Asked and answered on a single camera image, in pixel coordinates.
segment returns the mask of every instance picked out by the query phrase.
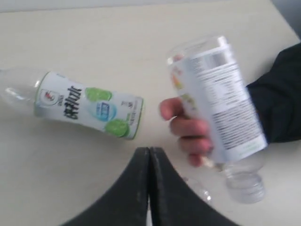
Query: white label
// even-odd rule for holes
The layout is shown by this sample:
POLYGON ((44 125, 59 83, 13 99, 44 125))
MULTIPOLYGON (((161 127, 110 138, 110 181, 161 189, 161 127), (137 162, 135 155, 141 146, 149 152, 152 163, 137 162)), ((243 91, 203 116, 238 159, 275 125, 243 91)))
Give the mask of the white label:
POLYGON ((87 88, 50 72, 37 91, 35 114, 133 139, 139 126, 142 106, 143 99, 140 97, 87 88))
POLYGON ((238 161, 267 146, 229 45, 175 62, 171 71, 186 114, 211 126, 216 163, 238 161))

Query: table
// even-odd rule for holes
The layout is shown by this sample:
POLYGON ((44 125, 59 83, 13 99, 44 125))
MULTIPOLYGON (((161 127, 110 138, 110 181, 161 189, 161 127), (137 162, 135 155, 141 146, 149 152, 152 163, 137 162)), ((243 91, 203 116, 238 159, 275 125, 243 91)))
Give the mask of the table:
POLYGON ((267 0, 0 14, 0 68, 25 65, 145 98, 134 141, 81 126, 21 116, 0 102, 0 219, 10 226, 57 226, 91 205, 118 178, 138 146, 163 147, 175 167, 200 179, 214 207, 244 226, 300 225, 300 143, 272 145, 262 169, 267 197, 233 202, 223 178, 193 169, 158 114, 173 97, 166 52, 219 32, 251 82, 279 51, 299 42, 267 0))

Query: hand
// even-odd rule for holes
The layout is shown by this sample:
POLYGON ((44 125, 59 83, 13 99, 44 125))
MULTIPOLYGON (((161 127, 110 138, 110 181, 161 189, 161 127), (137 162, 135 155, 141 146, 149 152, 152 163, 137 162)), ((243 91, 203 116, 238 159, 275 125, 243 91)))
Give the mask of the hand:
POLYGON ((211 151, 212 142, 208 137, 208 123, 202 120, 187 119, 179 98, 166 99, 160 104, 161 116, 170 122, 171 132, 179 136, 179 146, 188 155, 189 163, 194 167, 202 165, 202 155, 211 151))

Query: bottled drink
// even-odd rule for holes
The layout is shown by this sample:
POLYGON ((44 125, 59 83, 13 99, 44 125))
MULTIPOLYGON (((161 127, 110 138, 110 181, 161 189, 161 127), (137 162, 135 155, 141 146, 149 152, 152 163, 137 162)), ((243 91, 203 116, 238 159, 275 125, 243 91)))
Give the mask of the bottled drink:
POLYGON ((174 48, 167 59, 185 114, 206 120, 214 149, 208 166, 224 172, 231 196, 252 203, 264 197, 255 153, 267 146, 265 135, 224 36, 208 37, 174 48))
POLYGON ((0 71, 0 96, 27 115, 78 123, 133 139, 143 99, 80 83, 54 72, 31 68, 0 71))

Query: black sleeve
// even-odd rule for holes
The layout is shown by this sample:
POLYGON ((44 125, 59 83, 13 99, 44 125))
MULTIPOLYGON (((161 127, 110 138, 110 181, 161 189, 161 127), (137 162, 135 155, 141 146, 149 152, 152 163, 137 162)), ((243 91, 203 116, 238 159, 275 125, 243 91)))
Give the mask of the black sleeve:
POLYGON ((280 52, 248 89, 269 143, 301 139, 301 43, 280 52))

